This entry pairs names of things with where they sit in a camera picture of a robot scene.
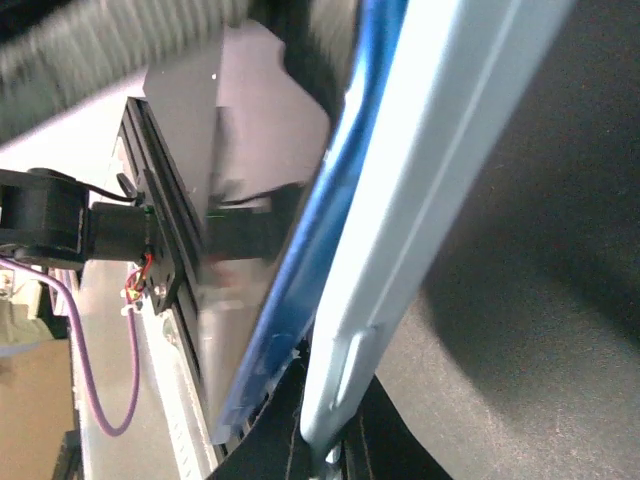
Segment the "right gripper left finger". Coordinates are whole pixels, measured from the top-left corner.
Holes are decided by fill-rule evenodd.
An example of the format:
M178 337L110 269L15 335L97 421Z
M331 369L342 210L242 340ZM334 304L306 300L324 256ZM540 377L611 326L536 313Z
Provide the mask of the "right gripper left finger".
M291 362L255 424L213 473L214 480L308 479L310 454L299 430L307 362Z

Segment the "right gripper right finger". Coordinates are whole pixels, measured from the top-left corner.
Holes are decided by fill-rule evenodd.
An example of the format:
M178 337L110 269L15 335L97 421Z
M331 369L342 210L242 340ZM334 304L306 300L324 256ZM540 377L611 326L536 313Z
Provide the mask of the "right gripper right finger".
M410 432L377 378L344 430L345 479L450 480Z

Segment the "light blue phone case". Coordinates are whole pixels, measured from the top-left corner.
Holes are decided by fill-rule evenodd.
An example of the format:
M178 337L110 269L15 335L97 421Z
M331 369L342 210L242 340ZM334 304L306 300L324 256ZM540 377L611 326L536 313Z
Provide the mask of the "light blue phone case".
M568 1L412 1L316 312L300 432L317 458L355 415Z

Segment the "phone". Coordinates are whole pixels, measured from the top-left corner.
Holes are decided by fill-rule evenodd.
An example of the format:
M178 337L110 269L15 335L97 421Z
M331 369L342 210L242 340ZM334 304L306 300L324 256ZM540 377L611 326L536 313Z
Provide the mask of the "phone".
M403 1L258 1L252 20L329 119L310 179L233 199L213 190L199 272L199 360L211 441L227 442L307 334L344 230L402 29ZM260 207L259 200L268 201Z

